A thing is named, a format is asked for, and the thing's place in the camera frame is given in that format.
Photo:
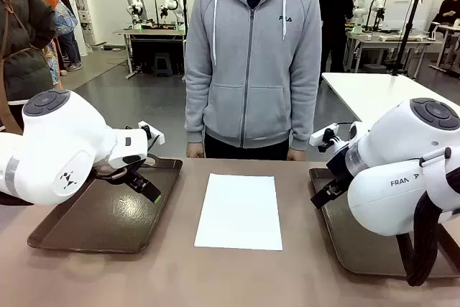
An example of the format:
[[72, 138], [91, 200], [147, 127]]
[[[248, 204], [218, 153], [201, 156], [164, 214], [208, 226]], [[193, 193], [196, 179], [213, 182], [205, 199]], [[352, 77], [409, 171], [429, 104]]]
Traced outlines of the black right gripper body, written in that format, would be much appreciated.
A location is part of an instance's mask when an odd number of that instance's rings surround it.
[[346, 166], [346, 154], [348, 151], [349, 145], [345, 144], [341, 149], [335, 151], [333, 157], [326, 164], [337, 183], [350, 183], [354, 178]]

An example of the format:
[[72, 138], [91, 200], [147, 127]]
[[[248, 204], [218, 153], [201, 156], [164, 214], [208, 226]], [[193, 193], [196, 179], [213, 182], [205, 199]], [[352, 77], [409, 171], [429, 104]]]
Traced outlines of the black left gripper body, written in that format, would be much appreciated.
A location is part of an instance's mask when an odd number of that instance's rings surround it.
[[92, 174], [95, 179], [104, 180], [112, 185], [126, 184], [130, 188], [145, 188], [149, 181], [138, 170], [144, 165], [146, 158], [134, 159], [128, 157], [128, 164], [122, 168], [113, 168], [109, 165], [93, 166]]

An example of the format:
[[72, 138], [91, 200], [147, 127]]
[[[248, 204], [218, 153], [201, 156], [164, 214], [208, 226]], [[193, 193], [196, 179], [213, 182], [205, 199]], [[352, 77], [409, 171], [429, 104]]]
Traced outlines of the person's right hand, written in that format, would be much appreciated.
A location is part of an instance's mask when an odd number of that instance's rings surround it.
[[188, 158], [204, 158], [205, 150], [202, 142], [187, 144], [186, 156]]

